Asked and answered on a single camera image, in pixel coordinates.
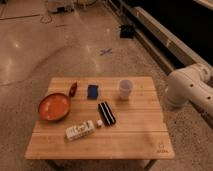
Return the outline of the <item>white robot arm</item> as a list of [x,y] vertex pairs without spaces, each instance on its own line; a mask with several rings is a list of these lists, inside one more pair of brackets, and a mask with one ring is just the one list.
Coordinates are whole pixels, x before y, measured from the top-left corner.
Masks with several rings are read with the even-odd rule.
[[213,88],[208,85],[210,69],[196,63],[172,71],[167,76],[165,101],[173,108],[181,108],[191,101],[213,116]]

